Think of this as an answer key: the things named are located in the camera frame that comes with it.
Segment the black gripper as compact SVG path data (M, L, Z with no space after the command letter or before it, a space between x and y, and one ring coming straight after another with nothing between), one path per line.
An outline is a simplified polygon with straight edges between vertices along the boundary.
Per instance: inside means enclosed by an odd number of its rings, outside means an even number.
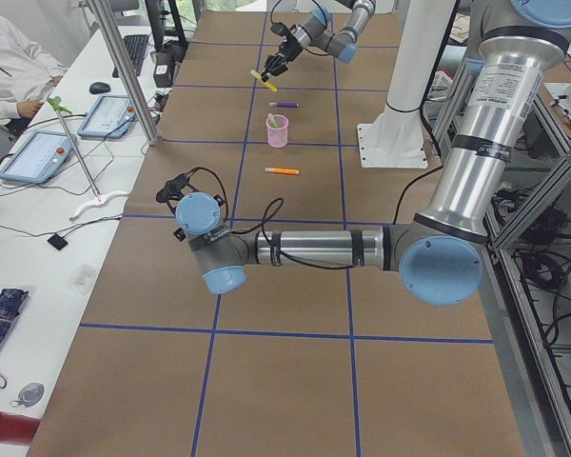
M176 222L178 224L178 228L173 232L173 236L179 242L184 242L188 236L187 221L181 218L177 218Z
M291 30L285 29L281 36L283 42L279 47L279 54L270 54L265 61L261 75L265 80L276 77L287 71L287 63L294 61L304 50L301 42Z

